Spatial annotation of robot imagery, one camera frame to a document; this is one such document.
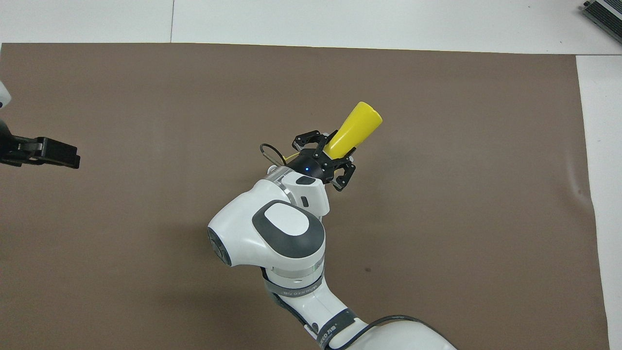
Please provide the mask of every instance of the yellow cup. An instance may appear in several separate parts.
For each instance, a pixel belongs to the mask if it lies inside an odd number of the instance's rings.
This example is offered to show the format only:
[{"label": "yellow cup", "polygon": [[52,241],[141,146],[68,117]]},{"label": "yellow cup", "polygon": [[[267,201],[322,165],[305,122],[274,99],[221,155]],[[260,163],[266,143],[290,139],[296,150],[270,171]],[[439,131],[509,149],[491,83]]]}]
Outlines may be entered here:
[{"label": "yellow cup", "polygon": [[365,102],[359,102],[337,134],[324,147],[324,152],[332,159],[344,157],[352,147],[358,147],[382,122],[382,117],[374,108]]}]

